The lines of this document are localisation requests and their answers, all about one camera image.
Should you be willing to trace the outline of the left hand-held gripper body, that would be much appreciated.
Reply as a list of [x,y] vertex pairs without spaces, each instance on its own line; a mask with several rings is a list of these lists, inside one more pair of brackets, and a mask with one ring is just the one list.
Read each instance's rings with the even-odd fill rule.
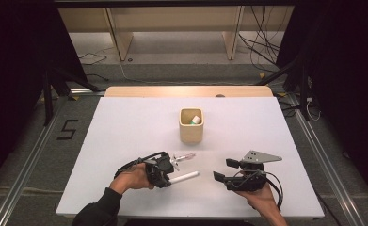
[[144,158],[148,181],[156,187],[161,188],[162,183],[169,181],[165,179],[165,173],[178,170],[178,163],[172,163],[171,157],[166,152],[151,154]]

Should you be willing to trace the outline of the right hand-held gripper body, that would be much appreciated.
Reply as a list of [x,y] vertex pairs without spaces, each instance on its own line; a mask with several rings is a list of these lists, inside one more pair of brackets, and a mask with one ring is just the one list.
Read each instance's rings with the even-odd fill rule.
[[264,163],[281,161],[280,156],[257,151],[249,151],[241,160],[239,168],[241,176],[230,177],[231,180],[225,183],[228,190],[232,191],[256,191],[261,189],[267,182]]

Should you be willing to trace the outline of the white marker pen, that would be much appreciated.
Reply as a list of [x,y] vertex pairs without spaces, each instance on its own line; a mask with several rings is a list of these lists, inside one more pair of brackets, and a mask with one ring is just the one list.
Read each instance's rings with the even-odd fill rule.
[[193,172],[187,173],[185,175],[178,176],[176,178],[170,179],[169,181],[173,185],[173,184],[177,184],[177,183],[180,183],[180,182],[183,182],[183,181],[186,181],[186,180],[195,178],[195,177],[197,177],[199,175],[200,175],[200,172],[199,171],[193,171]]

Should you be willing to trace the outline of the clear pen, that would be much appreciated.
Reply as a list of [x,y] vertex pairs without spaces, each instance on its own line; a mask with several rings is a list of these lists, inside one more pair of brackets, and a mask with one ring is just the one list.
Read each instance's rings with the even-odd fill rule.
[[180,155],[180,156],[175,156],[173,155],[173,157],[171,158],[171,162],[172,163],[179,163],[185,160],[190,160],[192,158],[194,158],[196,156],[195,153],[188,153],[188,154],[184,154],[184,155]]

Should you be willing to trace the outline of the cream square cup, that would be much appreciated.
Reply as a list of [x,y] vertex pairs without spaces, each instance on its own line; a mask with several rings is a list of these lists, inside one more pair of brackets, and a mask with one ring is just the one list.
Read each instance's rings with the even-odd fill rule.
[[[191,120],[199,116],[199,124],[191,124]],[[200,108],[182,108],[179,116],[180,140],[183,143],[199,143],[203,138],[204,118]]]

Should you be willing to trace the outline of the person's right hand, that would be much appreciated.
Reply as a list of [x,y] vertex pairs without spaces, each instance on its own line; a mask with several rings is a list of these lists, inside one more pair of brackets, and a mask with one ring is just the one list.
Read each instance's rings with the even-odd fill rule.
[[269,184],[265,184],[257,191],[236,191],[236,194],[245,198],[248,205],[258,211],[269,223],[274,224],[281,219],[280,210],[275,203]]

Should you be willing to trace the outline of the person's left hand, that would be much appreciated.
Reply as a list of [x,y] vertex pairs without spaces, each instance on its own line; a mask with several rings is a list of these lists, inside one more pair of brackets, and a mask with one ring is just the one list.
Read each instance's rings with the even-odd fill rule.
[[144,163],[122,172],[110,183],[109,187],[121,195],[129,189],[154,189],[154,185],[148,181]]

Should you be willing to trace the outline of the black metal stand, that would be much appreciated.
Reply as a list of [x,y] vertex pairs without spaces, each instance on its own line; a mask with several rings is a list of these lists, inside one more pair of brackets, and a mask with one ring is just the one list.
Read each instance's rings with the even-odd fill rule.
[[287,77],[283,83],[285,91],[292,92],[295,88],[299,88],[300,91],[300,102],[297,109],[300,110],[302,116],[306,121],[310,119],[307,110],[307,98],[308,98],[308,75],[306,72],[306,66],[304,61],[298,56],[288,63],[286,66],[280,68],[277,72],[263,78],[261,81],[256,83],[256,86],[266,86],[268,83],[278,79],[282,75],[286,74]]
[[66,70],[58,67],[48,67],[42,76],[43,98],[45,105],[45,122],[44,125],[48,125],[54,115],[52,91],[54,89],[59,96],[70,96],[72,91],[67,85],[68,81],[73,81],[78,85],[87,88],[93,92],[101,92],[104,89],[100,89],[94,85],[91,85],[84,78],[79,78]]

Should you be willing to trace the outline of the light wooden desk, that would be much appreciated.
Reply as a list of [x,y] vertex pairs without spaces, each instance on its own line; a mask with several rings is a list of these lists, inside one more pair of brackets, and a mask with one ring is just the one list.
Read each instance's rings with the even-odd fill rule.
[[62,8],[59,13],[71,33],[107,32],[124,60],[136,32],[218,31],[227,58],[234,59],[241,31],[284,31],[292,6]]

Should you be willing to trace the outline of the dark curtain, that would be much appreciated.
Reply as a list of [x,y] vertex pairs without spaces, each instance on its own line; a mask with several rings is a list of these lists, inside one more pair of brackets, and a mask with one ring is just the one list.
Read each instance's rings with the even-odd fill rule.
[[368,185],[368,0],[295,0],[278,64],[305,55],[312,92]]
[[0,0],[0,168],[12,152],[43,77],[63,93],[72,79],[87,79],[54,0]]

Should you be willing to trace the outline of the metal floor rail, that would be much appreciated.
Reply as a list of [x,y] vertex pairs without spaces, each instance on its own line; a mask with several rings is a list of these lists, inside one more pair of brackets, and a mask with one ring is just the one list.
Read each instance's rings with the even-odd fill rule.
[[296,119],[300,124],[307,140],[309,141],[312,151],[319,165],[321,166],[322,171],[324,172],[350,226],[366,226],[356,203],[351,198],[350,193],[347,191],[344,183],[339,177],[339,174],[334,168],[332,162],[329,160],[328,155],[319,141],[319,138],[315,134],[311,124],[305,120],[298,109],[296,110]]
[[76,89],[55,97],[54,115],[44,122],[39,102],[15,149],[0,169],[0,226],[66,226],[56,214],[83,145],[101,92]]

